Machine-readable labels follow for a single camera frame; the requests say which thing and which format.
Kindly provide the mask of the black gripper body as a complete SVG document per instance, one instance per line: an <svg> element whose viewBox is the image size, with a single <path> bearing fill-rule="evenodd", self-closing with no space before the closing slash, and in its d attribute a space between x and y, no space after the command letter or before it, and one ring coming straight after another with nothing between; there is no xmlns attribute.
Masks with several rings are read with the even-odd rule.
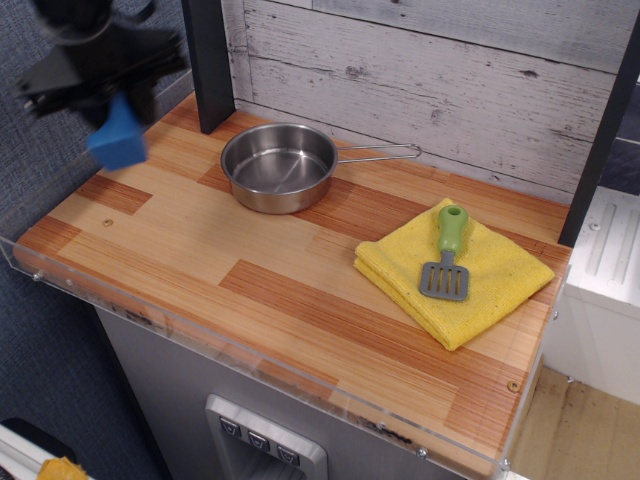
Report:
<svg viewBox="0 0 640 480"><path fill-rule="evenodd" d="M34 1L35 20L52 43L43 59L20 73L14 93L37 117L64 109L104 118L126 76L157 83L187 67L181 35L149 27L155 1Z"/></svg>

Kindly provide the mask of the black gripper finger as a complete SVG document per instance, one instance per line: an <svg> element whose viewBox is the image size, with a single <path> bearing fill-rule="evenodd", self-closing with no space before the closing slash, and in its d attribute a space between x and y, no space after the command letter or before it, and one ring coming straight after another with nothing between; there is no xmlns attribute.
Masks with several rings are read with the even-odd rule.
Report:
<svg viewBox="0 0 640 480"><path fill-rule="evenodd" d="M126 98L143 125L151 125L156 118L156 85L157 79L153 76L126 76L123 79Z"/></svg>

